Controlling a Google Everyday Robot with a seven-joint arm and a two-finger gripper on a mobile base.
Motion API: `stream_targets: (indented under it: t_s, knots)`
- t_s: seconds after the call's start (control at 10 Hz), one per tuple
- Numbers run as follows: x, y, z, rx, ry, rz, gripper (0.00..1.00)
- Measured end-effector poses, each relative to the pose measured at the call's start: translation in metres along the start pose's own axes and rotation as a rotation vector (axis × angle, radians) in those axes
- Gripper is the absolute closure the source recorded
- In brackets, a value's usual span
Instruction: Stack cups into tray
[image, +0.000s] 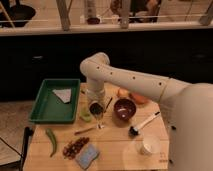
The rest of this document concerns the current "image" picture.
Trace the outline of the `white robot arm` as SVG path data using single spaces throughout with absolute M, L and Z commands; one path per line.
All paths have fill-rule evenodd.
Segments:
M 84 59 L 80 71 L 91 100 L 108 82 L 170 109 L 168 171 L 213 171 L 213 84 L 115 68 L 103 52 Z

